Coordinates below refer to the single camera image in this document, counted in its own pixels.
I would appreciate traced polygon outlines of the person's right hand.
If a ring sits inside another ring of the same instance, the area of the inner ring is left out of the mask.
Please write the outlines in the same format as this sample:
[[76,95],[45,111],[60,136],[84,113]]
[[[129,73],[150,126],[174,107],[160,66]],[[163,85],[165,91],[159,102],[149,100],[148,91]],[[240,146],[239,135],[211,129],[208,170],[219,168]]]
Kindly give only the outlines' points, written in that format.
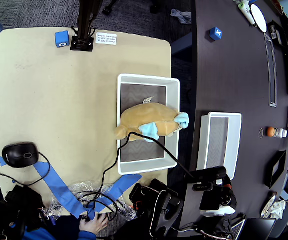
[[79,223],[79,230],[86,231],[93,234],[97,234],[108,225],[108,216],[106,213],[97,214],[92,220],[86,221],[86,218],[82,218]]

